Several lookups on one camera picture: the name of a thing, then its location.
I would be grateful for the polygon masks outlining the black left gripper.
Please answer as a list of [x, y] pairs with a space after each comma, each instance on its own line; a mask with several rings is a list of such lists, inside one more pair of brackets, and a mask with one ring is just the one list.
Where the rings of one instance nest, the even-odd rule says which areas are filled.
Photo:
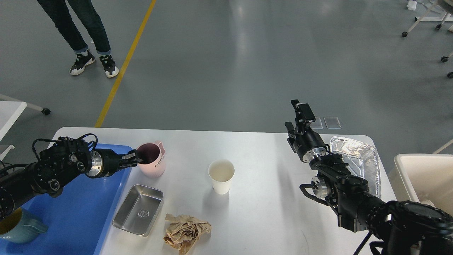
[[131, 150], [127, 154], [116, 154], [112, 149], [95, 149], [90, 151], [91, 169], [86, 172], [89, 178], [102, 178], [112, 176], [116, 172], [135, 167], [143, 160], [137, 150]]

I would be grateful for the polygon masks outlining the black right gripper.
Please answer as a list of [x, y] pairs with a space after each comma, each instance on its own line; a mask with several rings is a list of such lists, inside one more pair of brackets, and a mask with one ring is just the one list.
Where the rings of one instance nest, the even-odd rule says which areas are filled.
[[291, 121], [288, 121], [285, 122], [285, 128], [292, 151], [304, 163], [327, 155], [326, 144], [320, 135], [311, 129], [311, 123], [314, 123], [316, 118], [309, 104], [300, 103], [299, 100], [291, 100], [290, 103], [296, 112], [296, 127]]

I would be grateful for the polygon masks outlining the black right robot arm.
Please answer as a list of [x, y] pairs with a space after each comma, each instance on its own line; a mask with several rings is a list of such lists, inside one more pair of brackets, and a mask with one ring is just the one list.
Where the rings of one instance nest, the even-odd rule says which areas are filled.
[[330, 207], [338, 226], [352, 232], [368, 230], [355, 251], [359, 254], [371, 236], [374, 255], [451, 255], [452, 216], [431, 205], [412, 201], [384, 202], [369, 192], [368, 181], [353, 175], [340, 154], [331, 152], [311, 124], [315, 116], [307, 103], [292, 100], [295, 121], [286, 122], [288, 143], [304, 163], [317, 171], [301, 192], [311, 200]]

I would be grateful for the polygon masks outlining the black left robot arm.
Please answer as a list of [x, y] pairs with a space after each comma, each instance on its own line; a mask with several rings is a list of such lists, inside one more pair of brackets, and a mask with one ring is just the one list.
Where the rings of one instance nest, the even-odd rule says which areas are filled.
[[98, 148], [97, 136], [93, 141], [86, 141], [85, 138], [89, 136], [90, 133], [78, 138], [46, 139], [52, 145], [40, 153], [36, 152], [35, 144], [41, 139], [36, 139], [32, 143], [36, 162], [3, 167], [0, 184], [1, 220], [38, 195], [59, 196], [63, 188], [81, 174], [89, 178], [102, 178], [144, 162], [144, 155], [136, 149], [118, 154], [112, 149]]

